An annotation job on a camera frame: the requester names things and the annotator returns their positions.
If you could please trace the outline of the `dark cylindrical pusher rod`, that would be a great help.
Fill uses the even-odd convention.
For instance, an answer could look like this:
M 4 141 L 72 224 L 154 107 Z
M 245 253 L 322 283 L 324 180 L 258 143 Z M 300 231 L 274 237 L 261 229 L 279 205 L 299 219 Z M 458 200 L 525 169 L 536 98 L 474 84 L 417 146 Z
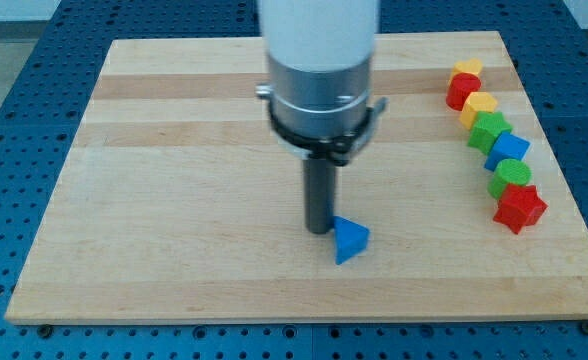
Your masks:
M 326 234 L 334 225 L 336 167 L 326 159 L 303 161 L 305 225 L 313 234 Z

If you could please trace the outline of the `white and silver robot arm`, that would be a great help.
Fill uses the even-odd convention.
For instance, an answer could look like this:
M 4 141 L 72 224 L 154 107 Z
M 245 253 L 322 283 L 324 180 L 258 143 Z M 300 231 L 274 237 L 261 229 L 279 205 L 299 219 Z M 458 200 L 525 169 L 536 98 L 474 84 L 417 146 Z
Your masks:
M 386 99 L 368 103 L 378 0 L 261 0 L 271 128 L 302 160 L 305 225 L 334 226 L 336 171 L 370 142 Z

